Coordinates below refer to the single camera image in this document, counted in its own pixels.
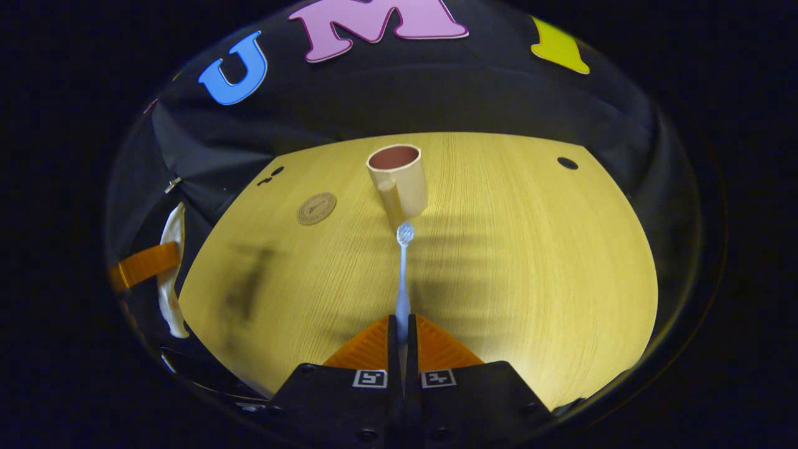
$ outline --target pink letter m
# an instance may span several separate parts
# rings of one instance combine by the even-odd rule
[[[457,39],[468,36],[468,29],[454,21],[443,0],[321,0],[288,17],[300,19],[310,40],[308,62],[321,62],[346,53],[351,39],[341,39],[335,25],[370,43],[379,42],[393,10],[401,24],[394,30],[403,39]]]

